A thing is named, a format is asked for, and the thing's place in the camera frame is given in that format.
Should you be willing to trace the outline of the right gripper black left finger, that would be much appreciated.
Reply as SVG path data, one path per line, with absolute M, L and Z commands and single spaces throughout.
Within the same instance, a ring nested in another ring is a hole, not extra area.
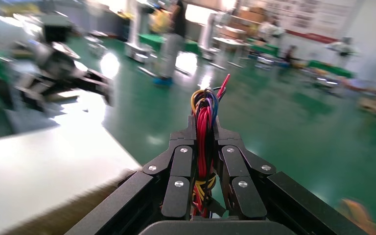
M 196 130 L 193 116 L 187 128 L 170 134 L 168 149 L 142 167 L 155 178 L 163 220 L 189 220 L 195 176 Z

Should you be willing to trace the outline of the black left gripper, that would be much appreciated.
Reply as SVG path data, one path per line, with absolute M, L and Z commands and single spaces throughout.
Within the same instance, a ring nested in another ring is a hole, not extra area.
M 33 76 L 22 76 L 15 83 L 27 107 L 45 111 L 48 96 L 66 91 L 66 87 L 57 81 L 71 80 L 77 88 L 99 94 L 107 105 L 113 105 L 112 79 L 88 69 L 78 61 L 80 56 L 66 44 L 37 42 L 32 52 L 39 71 Z

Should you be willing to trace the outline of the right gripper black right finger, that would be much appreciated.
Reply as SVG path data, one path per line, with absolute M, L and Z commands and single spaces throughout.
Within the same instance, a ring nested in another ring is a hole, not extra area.
M 213 126 L 213 167 L 219 176 L 229 215 L 239 219 L 265 219 L 267 209 L 258 187 L 277 172 L 267 160 L 249 151 L 237 132 Z

